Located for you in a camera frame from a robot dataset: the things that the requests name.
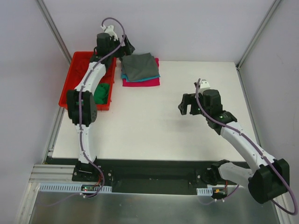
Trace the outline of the grey t shirt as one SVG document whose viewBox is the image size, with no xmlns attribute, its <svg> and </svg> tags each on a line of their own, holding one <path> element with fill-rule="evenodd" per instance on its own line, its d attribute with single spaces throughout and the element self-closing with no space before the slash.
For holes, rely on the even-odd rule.
<svg viewBox="0 0 299 224">
<path fill-rule="evenodd" d="M 151 53 L 124 56 L 121 66 L 122 73 L 128 76 L 129 81 L 159 75 L 158 65 Z"/>
</svg>

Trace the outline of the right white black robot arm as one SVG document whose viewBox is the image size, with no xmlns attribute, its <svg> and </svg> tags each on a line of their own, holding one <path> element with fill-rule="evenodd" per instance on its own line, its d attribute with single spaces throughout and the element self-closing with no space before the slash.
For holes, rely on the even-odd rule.
<svg viewBox="0 0 299 224">
<path fill-rule="evenodd" d="M 211 181 L 221 184 L 230 180 L 246 187 L 260 204 L 268 202 L 290 190 L 290 167 L 286 160 L 277 160 L 268 154 L 245 133 L 237 118 L 223 109 L 218 90 L 183 94 L 178 105 L 181 115 L 202 115 L 208 126 L 227 140 L 246 161 L 249 168 L 242 168 L 230 161 L 221 160 L 212 165 Z"/>
</svg>

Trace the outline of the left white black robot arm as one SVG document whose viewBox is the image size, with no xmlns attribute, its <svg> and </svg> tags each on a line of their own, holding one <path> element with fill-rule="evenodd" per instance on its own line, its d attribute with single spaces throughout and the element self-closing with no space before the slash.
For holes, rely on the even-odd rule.
<svg viewBox="0 0 299 224">
<path fill-rule="evenodd" d="M 73 90 L 66 93 L 68 117 L 75 125 L 79 137 L 79 156 L 73 171 L 73 181 L 104 180 L 95 164 L 97 156 L 93 146 L 92 128 L 98 110 L 93 95 L 114 59 L 130 55 L 134 50 L 126 35 L 122 35 L 119 40 L 108 33 L 98 34 L 97 46 L 85 75 Z"/>
</svg>

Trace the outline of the folded teal t shirt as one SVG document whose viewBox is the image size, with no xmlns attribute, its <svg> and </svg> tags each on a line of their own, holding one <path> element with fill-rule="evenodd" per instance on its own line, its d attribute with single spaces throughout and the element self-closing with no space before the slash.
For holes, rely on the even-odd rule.
<svg viewBox="0 0 299 224">
<path fill-rule="evenodd" d="M 138 79 L 138 80 L 135 80 L 135 81 L 129 81 L 128 76 L 125 73 L 121 73 L 121 79 L 125 79 L 127 82 L 132 82 L 132 83 L 134 83 L 134 82 L 145 82 L 145 81 L 149 81 L 149 80 L 156 79 L 156 78 L 160 78 L 160 75 L 147 77 L 147 78 L 141 78 L 141 79 Z"/>
</svg>

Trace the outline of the folded magenta t shirt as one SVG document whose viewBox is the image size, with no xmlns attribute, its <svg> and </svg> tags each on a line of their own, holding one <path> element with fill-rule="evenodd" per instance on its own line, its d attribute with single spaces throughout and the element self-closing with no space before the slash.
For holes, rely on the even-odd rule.
<svg viewBox="0 0 299 224">
<path fill-rule="evenodd" d="M 159 66 L 159 60 L 155 58 L 157 65 Z M 125 79 L 122 79 L 123 87 L 154 87 L 160 85 L 160 78 L 152 79 L 145 82 L 127 82 Z"/>
</svg>

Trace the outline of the red t shirt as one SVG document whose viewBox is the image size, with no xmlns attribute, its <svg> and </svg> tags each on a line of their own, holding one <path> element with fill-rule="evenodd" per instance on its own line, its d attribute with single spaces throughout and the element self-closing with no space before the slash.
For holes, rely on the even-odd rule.
<svg viewBox="0 0 299 224">
<path fill-rule="evenodd" d="M 90 62 L 90 55 L 79 54 L 76 57 L 74 77 L 78 82 L 84 77 Z"/>
</svg>

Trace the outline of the red plastic bin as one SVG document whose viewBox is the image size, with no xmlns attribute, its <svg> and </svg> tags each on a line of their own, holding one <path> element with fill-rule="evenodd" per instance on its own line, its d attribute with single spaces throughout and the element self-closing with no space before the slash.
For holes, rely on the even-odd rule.
<svg viewBox="0 0 299 224">
<path fill-rule="evenodd" d="M 64 83 L 64 87 L 63 87 L 63 90 L 62 90 L 62 93 L 60 96 L 60 100 L 58 103 L 60 107 L 63 107 L 65 109 L 67 109 L 67 97 L 66 97 L 67 91 L 73 90 L 80 83 L 74 77 L 76 57 L 79 54 L 90 55 L 90 58 L 91 58 L 93 55 L 93 52 L 92 51 L 77 51 L 73 54 L 72 61 L 71 61 L 71 64 L 70 64 L 70 67 L 69 67 L 69 70 L 68 70 L 68 73 L 66 76 L 66 80 Z M 104 105 L 97 105 L 98 111 L 108 111 L 109 110 L 110 102 L 111 102 L 111 95 L 112 95 L 112 88 L 113 88 L 113 84 L 114 84 L 115 68 L 116 68 L 116 58 L 114 58 L 112 60 L 112 63 L 110 65 L 108 71 L 106 72 L 104 77 L 99 81 L 99 83 L 108 83 L 110 85 L 110 90 L 109 90 L 107 103 Z"/>
</svg>

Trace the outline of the green t shirt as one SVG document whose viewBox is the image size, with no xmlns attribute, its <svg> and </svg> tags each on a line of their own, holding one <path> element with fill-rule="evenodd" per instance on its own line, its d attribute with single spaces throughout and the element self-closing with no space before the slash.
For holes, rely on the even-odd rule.
<svg viewBox="0 0 299 224">
<path fill-rule="evenodd" d="M 104 105 L 108 101 L 110 85 L 108 83 L 99 83 L 95 89 L 93 98 L 97 105 Z"/>
</svg>

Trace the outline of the right aluminium rail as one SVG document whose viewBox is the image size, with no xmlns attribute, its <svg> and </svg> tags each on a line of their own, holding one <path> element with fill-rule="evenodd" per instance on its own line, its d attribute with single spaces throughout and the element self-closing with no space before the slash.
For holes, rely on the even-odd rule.
<svg viewBox="0 0 299 224">
<path fill-rule="evenodd" d="M 258 125 L 257 125 L 257 118 L 256 118 L 256 115 L 254 114 L 253 100 L 250 97 L 251 95 L 249 93 L 249 89 L 248 89 L 247 85 L 245 84 L 244 77 L 241 73 L 241 69 L 238 66 L 236 66 L 236 71 L 237 71 L 238 78 L 239 78 L 239 81 L 240 81 L 240 85 L 241 85 L 241 88 L 242 88 L 242 91 L 243 91 L 243 94 L 244 94 L 244 98 L 245 98 L 245 101 L 246 101 L 246 106 L 247 106 L 247 109 L 248 109 L 248 112 L 249 112 L 249 117 L 250 117 L 250 121 L 251 121 L 251 124 L 252 124 L 252 128 L 253 128 L 253 132 L 254 132 L 256 142 L 260 147 L 262 147 L 263 144 L 261 142 L 261 138 L 260 138 L 260 135 L 259 135 Z"/>
</svg>

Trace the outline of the aluminium rail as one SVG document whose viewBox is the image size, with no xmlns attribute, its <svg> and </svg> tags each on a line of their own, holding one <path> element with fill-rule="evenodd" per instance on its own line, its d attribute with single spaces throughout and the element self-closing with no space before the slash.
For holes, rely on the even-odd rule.
<svg viewBox="0 0 299 224">
<path fill-rule="evenodd" d="M 249 112 L 249 117 L 250 117 L 250 121 L 251 121 L 251 124 L 252 124 L 252 128 L 253 128 L 253 132 L 254 132 L 256 142 L 260 147 L 262 147 L 263 144 L 261 142 L 261 138 L 260 138 L 260 135 L 259 135 L 258 125 L 257 125 L 257 118 L 256 118 L 256 115 L 254 114 L 253 100 L 250 97 L 251 95 L 249 93 L 249 89 L 248 89 L 247 85 L 245 84 L 244 77 L 241 73 L 241 69 L 238 66 L 236 66 L 236 71 L 237 71 L 238 78 L 239 78 L 239 81 L 240 81 L 240 85 L 241 85 L 241 88 L 242 88 L 242 91 L 243 91 L 243 94 L 244 94 L 244 98 L 245 98 L 245 101 L 246 101 L 246 106 L 247 106 L 247 109 L 248 109 L 248 112 Z"/>
<path fill-rule="evenodd" d="M 48 143 L 46 144 L 42 164 L 45 164 L 47 158 L 52 157 L 52 155 L 53 155 L 55 143 L 57 140 L 57 136 L 59 134 L 59 129 L 60 129 L 63 117 L 64 117 L 64 108 L 59 107 L 57 114 L 55 116 L 52 130 L 50 132 L 50 137 L 49 137 Z"/>
</svg>

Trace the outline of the left aluminium frame post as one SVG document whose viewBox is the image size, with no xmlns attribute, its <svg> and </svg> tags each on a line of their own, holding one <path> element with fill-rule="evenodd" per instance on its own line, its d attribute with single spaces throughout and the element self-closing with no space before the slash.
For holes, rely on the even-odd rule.
<svg viewBox="0 0 299 224">
<path fill-rule="evenodd" d="M 68 64 L 71 64 L 72 56 L 71 56 L 69 50 L 67 49 L 66 44 L 63 41 L 62 36 L 61 36 L 52 16 L 50 14 L 49 9 L 47 8 L 45 2 L 43 0 L 35 0 L 35 2 L 37 4 L 39 10 L 41 11 L 48 27 L 50 28 L 56 42 L 58 43 L 65 59 L 67 60 Z"/>
</svg>

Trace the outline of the aluminium frame post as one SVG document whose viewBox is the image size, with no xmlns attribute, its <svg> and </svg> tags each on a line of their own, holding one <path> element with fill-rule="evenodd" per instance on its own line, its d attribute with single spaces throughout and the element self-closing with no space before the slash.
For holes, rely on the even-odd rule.
<svg viewBox="0 0 299 224">
<path fill-rule="evenodd" d="M 274 0 L 268 9 L 266 15 L 262 19 L 260 25 L 258 26 L 256 32 L 254 33 L 253 37 L 251 38 L 248 46 L 246 47 L 244 53 L 242 54 L 240 60 L 235 64 L 237 71 L 241 69 L 243 64 L 245 63 L 246 59 L 252 52 L 254 46 L 257 44 L 260 36 L 262 35 L 263 31 L 265 30 L 266 26 L 270 22 L 271 18 L 274 16 L 275 12 L 277 11 L 278 7 L 281 5 L 282 0 Z"/>
<path fill-rule="evenodd" d="M 58 43 L 65 59 L 67 60 L 68 64 L 71 64 L 72 56 L 71 56 L 69 50 L 67 49 L 66 44 L 63 41 L 62 36 L 61 36 L 52 16 L 50 14 L 49 9 L 47 8 L 45 2 L 43 0 L 35 0 L 35 2 L 37 4 L 39 10 L 41 11 L 48 27 L 50 28 L 56 42 Z"/>
</svg>

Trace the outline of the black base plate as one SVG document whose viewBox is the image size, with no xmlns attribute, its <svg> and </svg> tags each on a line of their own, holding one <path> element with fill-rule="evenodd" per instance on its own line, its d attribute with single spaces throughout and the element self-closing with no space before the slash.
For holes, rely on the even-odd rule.
<svg viewBox="0 0 299 224">
<path fill-rule="evenodd" d="M 208 185 L 232 184 L 211 171 L 215 161 L 153 161 L 97 159 L 91 164 L 77 162 L 74 182 L 101 181 L 114 193 L 195 195 Z"/>
</svg>

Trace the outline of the left aluminium rail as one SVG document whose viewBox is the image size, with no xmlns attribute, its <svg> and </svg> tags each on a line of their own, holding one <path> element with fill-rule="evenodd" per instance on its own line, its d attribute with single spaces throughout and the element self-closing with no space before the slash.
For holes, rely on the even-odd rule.
<svg viewBox="0 0 299 224">
<path fill-rule="evenodd" d="M 52 157 L 52 155 L 53 155 L 55 143 L 57 140 L 57 136 L 59 134 L 59 129 L 60 129 L 63 117 L 64 117 L 64 108 L 59 107 L 57 114 L 55 116 L 52 130 L 50 132 L 50 137 L 49 137 L 48 143 L 46 144 L 42 164 L 45 164 L 47 158 Z"/>
</svg>

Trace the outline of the right aluminium frame post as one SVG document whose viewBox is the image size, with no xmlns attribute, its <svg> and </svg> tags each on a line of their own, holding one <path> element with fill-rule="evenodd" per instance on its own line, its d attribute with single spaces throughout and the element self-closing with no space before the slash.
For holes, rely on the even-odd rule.
<svg viewBox="0 0 299 224">
<path fill-rule="evenodd" d="M 245 63 L 246 59 L 252 52 L 254 46 L 257 44 L 260 36 L 262 35 L 263 31 L 265 30 L 266 26 L 270 22 L 271 18 L 274 16 L 275 12 L 277 11 L 278 7 L 281 5 L 282 0 L 274 0 L 268 9 L 266 15 L 262 19 L 260 25 L 258 26 L 256 32 L 254 33 L 253 37 L 251 38 L 248 46 L 246 47 L 244 53 L 242 54 L 240 60 L 235 64 L 237 71 L 241 69 L 243 64 Z"/>
</svg>

